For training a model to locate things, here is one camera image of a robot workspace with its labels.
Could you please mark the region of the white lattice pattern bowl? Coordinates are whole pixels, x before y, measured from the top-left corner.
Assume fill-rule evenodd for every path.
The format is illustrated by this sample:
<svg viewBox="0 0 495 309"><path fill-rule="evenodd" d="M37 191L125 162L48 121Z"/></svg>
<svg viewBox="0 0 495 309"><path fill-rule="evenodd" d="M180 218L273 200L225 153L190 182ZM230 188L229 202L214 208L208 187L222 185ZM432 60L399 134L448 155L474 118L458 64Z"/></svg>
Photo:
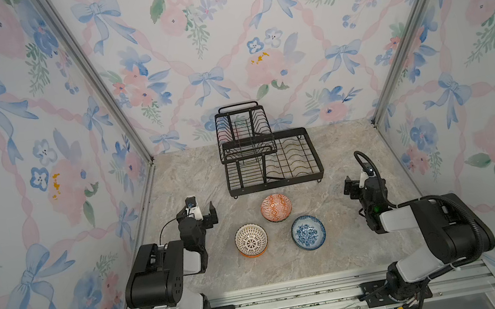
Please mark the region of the white lattice pattern bowl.
<svg viewBox="0 0 495 309"><path fill-rule="evenodd" d="M239 252L257 254L268 247L268 235L258 224L246 224L236 231L235 243Z"/></svg>

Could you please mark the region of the red patterned ceramic bowl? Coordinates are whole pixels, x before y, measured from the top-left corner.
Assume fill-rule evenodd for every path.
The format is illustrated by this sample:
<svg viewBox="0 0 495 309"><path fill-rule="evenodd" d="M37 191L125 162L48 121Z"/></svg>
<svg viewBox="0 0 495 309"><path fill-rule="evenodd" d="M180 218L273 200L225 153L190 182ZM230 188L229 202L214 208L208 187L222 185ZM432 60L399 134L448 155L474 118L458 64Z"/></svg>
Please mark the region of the red patterned ceramic bowl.
<svg viewBox="0 0 495 309"><path fill-rule="evenodd" d="M263 199L260 212L265 220L282 222L291 215L292 202L284 194L272 194Z"/></svg>

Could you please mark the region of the orange plastic bowl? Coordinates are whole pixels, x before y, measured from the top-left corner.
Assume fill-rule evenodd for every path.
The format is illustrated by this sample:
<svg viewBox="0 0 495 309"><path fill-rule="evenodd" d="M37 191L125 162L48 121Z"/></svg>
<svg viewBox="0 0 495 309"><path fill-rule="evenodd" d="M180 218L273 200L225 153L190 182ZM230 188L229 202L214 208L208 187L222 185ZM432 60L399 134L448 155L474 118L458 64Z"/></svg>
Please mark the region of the orange plastic bowl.
<svg viewBox="0 0 495 309"><path fill-rule="evenodd" d="M251 254L242 253L242 252L240 252L240 253L241 253L241 255L243 257L246 257L246 258L257 258L257 257L260 257L261 255L263 255L266 252L266 250L267 250L267 248L264 249L264 250L262 250L262 252L258 252L257 254L252 254L252 255Z"/></svg>

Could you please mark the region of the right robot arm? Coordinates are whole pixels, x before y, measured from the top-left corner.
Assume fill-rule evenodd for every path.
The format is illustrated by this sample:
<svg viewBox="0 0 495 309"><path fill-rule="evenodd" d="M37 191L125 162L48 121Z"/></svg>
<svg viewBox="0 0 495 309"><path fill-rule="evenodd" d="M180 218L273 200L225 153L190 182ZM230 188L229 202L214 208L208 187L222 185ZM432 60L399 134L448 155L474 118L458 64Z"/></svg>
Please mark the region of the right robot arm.
<svg viewBox="0 0 495 309"><path fill-rule="evenodd" d="M362 205L359 211L376 234L418 229L425 244L388 266L383 282L362 283L359 301L376 308L387 302L397 309L422 309L429 284L495 248L495 236L455 194L429 195L389 206L387 186L379 175L346 178L344 195Z"/></svg>

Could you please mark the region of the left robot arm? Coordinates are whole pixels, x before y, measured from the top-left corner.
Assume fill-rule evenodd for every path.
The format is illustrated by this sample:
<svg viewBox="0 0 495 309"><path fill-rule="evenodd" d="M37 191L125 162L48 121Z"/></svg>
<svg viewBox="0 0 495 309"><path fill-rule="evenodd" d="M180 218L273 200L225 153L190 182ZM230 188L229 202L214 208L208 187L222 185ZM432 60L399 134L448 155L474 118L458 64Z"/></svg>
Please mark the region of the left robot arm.
<svg viewBox="0 0 495 309"><path fill-rule="evenodd" d="M206 234L218 223L213 204L204 215L193 198L176 215L179 239L142 245L129 275L125 300L130 309L235 309L212 307L205 294L184 287L184 279L204 274L209 254Z"/></svg>

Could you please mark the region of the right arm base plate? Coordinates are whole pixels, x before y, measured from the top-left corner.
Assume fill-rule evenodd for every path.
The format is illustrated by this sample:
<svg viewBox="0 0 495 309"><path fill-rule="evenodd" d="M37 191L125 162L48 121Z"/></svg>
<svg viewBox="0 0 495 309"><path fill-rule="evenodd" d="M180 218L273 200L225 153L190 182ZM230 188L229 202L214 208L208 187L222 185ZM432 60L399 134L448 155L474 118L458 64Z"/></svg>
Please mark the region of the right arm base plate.
<svg viewBox="0 0 495 309"><path fill-rule="evenodd" d="M393 304L406 303L419 295L421 282L418 283L387 283L386 280L363 282L359 285L361 294L358 300L367 302L370 308Z"/></svg>

